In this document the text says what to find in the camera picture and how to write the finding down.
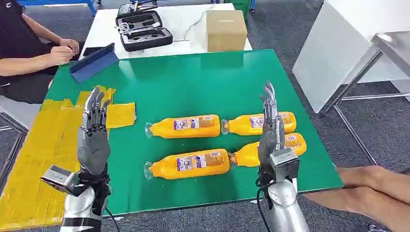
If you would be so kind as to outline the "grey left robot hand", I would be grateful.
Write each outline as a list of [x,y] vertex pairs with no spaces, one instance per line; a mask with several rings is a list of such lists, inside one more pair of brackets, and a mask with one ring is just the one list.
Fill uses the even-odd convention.
[[107,106],[111,101],[101,103],[103,97],[99,87],[94,87],[86,98],[77,134],[77,159],[92,175],[104,172],[111,152],[106,128]]

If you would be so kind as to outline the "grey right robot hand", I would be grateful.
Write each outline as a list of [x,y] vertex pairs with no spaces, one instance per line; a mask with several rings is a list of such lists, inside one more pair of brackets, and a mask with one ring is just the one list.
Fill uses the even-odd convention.
[[260,186],[268,185],[275,179],[270,155],[284,148],[284,124],[278,113],[274,88],[266,81],[263,90],[264,95],[260,98],[263,102],[264,123],[258,148]]

